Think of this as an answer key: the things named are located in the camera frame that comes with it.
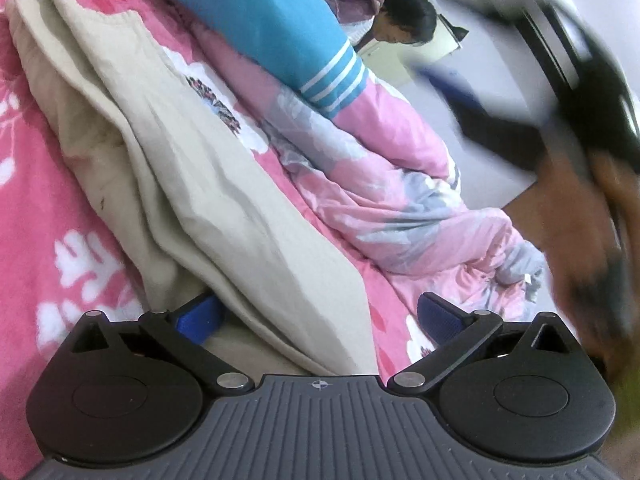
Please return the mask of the person's right hand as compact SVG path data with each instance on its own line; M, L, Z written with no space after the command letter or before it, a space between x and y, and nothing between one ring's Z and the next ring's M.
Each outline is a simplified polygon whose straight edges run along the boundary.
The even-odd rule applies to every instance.
M582 180L561 154L547 157L538 178L539 218L552 295L560 311L578 331L587 351L604 362L616 377L639 361L639 177L625 164L605 154L591 157L592 183ZM592 283L616 253L608 204L625 223L627 261L632 276L632 332L607 342L587 326L574 289Z

